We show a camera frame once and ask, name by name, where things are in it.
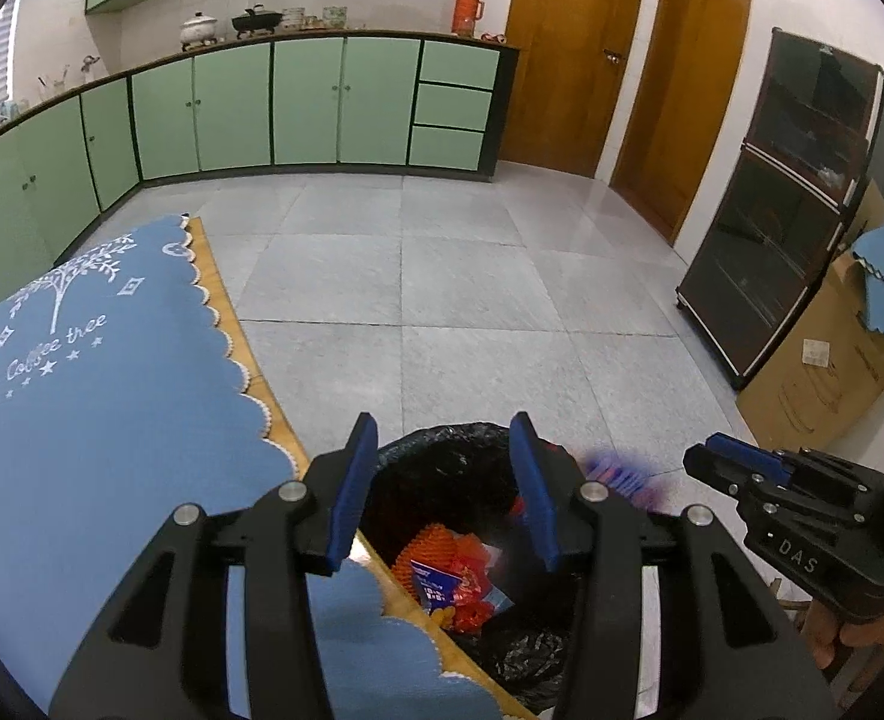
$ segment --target gray tile floor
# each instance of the gray tile floor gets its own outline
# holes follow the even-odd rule
[[[666,511],[705,502],[744,536],[732,500],[682,469],[685,447],[715,431],[751,440],[675,307],[685,263],[604,184],[512,163],[492,184],[200,181],[141,191],[92,242],[184,212],[205,223],[253,353],[310,454],[342,445],[360,410],[381,442],[528,410],[575,453],[613,447],[654,467]],[[649,639],[643,696],[657,670]]]

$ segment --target metal screw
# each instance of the metal screw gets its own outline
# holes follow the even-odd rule
[[[184,503],[178,509],[175,509],[172,519],[175,520],[176,525],[191,525],[199,518],[199,514],[199,508],[195,504]]]
[[[712,514],[712,510],[708,506],[702,506],[702,504],[697,503],[694,506],[688,507],[687,517],[691,524],[704,527],[712,524],[715,515]]]
[[[308,488],[301,482],[286,482],[278,488],[278,497],[287,503],[296,503],[308,495]]]
[[[609,497],[609,489],[601,482],[586,482],[578,488],[578,493],[589,503],[601,503]]]

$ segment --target black pan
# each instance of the black pan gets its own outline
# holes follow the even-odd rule
[[[275,31],[281,23],[281,14],[274,10],[256,10],[251,7],[245,8],[245,16],[236,16],[232,19],[232,27],[236,32],[253,32],[257,29],[270,29]]]

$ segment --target black plastic bag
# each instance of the black plastic bag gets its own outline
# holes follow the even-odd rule
[[[489,578],[513,602],[475,634],[451,638],[531,712],[554,707],[561,687],[579,580],[549,574],[527,528],[510,517],[519,489],[508,429],[486,422],[416,431],[379,450],[361,531],[388,565],[440,522],[475,533],[502,555]]]

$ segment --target green drawer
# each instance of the green drawer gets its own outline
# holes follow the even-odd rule
[[[412,147],[408,153],[408,164],[478,170],[478,157],[481,153],[481,132],[412,127]]]
[[[489,120],[491,101],[491,92],[420,83],[415,124],[482,130]]]
[[[495,49],[426,40],[421,52],[419,78],[491,89],[496,85],[497,67],[498,51]]]

